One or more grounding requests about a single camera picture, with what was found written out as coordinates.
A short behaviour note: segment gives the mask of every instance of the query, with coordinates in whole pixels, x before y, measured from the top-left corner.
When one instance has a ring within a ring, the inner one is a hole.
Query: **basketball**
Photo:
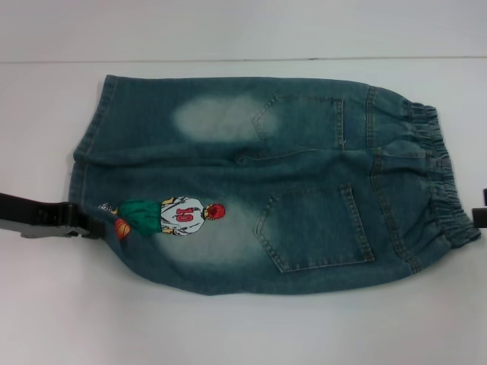
[[[130,226],[123,219],[117,219],[115,221],[115,231],[116,236],[119,237],[119,240],[123,240],[127,234],[129,234]]]

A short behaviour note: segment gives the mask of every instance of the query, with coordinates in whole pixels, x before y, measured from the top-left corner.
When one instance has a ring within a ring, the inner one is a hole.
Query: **jeans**
[[[74,157],[123,262],[201,294],[382,284],[480,236],[436,109],[366,84],[107,76]]]

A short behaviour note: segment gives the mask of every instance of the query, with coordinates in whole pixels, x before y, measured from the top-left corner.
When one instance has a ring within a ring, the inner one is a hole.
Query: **cartoon basketball player print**
[[[198,199],[186,196],[163,202],[125,200],[115,210],[108,203],[99,208],[111,211],[121,218],[116,221],[116,233],[120,240],[132,228],[143,237],[156,233],[186,236],[197,232],[205,221],[216,221],[225,216],[223,205],[209,204],[203,207]]]

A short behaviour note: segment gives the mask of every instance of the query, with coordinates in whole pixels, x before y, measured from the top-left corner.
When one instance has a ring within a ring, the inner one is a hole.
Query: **pocket stitching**
[[[283,192],[271,192],[270,199],[268,200],[265,208],[263,209],[261,215],[259,216],[259,219],[257,220],[256,228],[254,230],[255,235],[259,239],[260,243],[262,244],[263,248],[267,251],[275,265],[278,267],[280,272],[290,272],[290,271],[300,271],[300,270],[308,270],[312,268],[325,268],[325,267],[331,267],[331,266],[339,266],[339,265],[350,265],[350,264],[358,264],[362,262],[373,262],[375,260],[375,257],[371,251],[371,248],[368,244],[367,237],[365,236],[364,228],[361,222],[360,215],[358,213],[357,205],[355,204],[355,200],[353,198],[352,194],[352,187],[350,184],[346,185],[340,185],[339,189],[342,194],[342,197],[345,199],[347,205],[347,209],[349,210],[349,213],[352,217],[353,223],[355,225],[355,236],[356,239],[358,240],[358,243],[360,244],[361,251],[364,254],[364,259],[361,261],[357,261],[353,257],[350,257],[349,260],[351,261],[346,261],[344,260],[343,262],[338,262],[338,263],[329,263],[329,264],[324,264],[324,265],[315,265],[315,266],[308,266],[306,268],[283,268],[282,263],[285,264],[285,266],[290,266],[287,262],[283,262],[279,254],[275,253],[275,248],[272,247],[269,243],[269,241],[261,234],[262,228],[264,223],[266,222],[266,218],[269,215],[269,212],[271,208],[274,206],[274,204],[279,200],[278,197],[283,196],[283,195],[288,195],[288,194],[317,194],[321,191],[323,191],[325,188],[320,188],[320,187],[314,187],[314,188],[308,188],[308,189],[295,189],[295,190],[288,190],[288,191],[283,191]]]
[[[255,116],[250,118],[250,121],[253,124],[253,127],[256,129],[257,135],[259,136],[261,141],[268,141],[269,138],[267,137],[266,132],[260,125],[259,121],[267,113],[267,111],[282,99],[308,99],[312,101],[317,101],[320,103],[324,103],[326,101],[333,101],[334,103],[342,104],[343,99],[338,99],[336,97],[310,97],[305,95],[275,95]]]

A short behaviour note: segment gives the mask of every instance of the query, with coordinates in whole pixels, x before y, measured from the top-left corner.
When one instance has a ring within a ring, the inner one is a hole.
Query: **white table surface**
[[[470,213],[487,188],[487,59],[193,61],[487,56],[486,10],[483,0],[0,0],[0,192],[67,199],[106,74],[335,78],[436,106]],[[185,62],[147,62],[174,59]],[[204,297],[138,278],[99,240],[0,230],[0,364],[484,365],[486,261],[482,238],[379,287]]]

